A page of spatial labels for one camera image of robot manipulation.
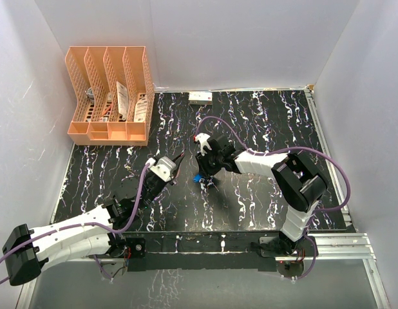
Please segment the key with blue tag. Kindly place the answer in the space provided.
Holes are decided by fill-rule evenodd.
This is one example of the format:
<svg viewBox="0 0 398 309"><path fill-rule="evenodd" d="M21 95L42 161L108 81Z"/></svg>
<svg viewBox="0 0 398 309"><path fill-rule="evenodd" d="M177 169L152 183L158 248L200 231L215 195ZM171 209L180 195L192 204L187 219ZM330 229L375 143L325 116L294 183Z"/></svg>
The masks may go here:
<svg viewBox="0 0 398 309"><path fill-rule="evenodd" d="M194 176L193 181L194 183L199 183L204 177L200 174L197 174L196 176Z"/></svg>

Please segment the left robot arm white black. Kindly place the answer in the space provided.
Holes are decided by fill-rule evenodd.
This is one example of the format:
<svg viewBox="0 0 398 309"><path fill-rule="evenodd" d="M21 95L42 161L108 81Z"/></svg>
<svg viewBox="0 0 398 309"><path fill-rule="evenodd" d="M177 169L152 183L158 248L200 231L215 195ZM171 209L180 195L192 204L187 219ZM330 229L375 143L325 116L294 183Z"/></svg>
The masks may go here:
<svg viewBox="0 0 398 309"><path fill-rule="evenodd" d="M174 184L184 154L174 159L149 158L134 194L113 194L104 205L74 218L44 227L16 226L3 245L0 263L6 265L6 280L19 286L37 278L46 269L88 255L122 255L127 231L140 209L148 207L168 184Z"/></svg>

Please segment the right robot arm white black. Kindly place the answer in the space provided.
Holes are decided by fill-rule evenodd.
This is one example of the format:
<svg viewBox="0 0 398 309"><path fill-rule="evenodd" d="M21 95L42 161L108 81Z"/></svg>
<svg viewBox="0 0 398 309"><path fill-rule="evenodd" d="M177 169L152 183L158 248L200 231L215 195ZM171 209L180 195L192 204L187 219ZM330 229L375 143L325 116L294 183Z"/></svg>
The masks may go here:
<svg viewBox="0 0 398 309"><path fill-rule="evenodd" d="M210 179L222 169L236 174L254 174L273 179L287 202L285 222L276 238L260 245L262 250L293 256L303 248L308 222L328 189L328 180L302 150L280 154L256 154L237 148L225 135L194 136L200 146L195 158L198 174Z"/></svg>

